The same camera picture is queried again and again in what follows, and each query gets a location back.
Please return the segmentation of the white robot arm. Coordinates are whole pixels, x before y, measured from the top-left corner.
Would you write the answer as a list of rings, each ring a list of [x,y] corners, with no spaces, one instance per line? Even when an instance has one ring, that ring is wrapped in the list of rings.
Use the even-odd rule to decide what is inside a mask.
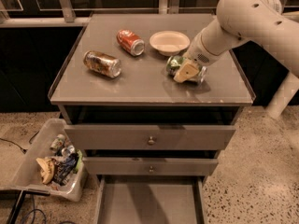
[[[220,0],[216,18],[192,40],[174,80],[197,77],[202,66],[248,41],[299,76],[299,23],[281,15],[279,0]]]

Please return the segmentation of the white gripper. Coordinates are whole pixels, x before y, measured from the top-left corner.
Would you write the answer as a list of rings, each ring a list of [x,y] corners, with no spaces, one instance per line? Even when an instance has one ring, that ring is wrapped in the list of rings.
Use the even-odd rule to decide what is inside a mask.
[[[201,31],[191,42],[186,52],[183,54],[185,58],[192,62],[185,62],[179,70],[177,70],[174,80],[178,83],[196,76],[199,68],[196,63],[204,66],[210,66],[216,62],[223,52],[226,51],[225,35],[223,33],[210,33]]]

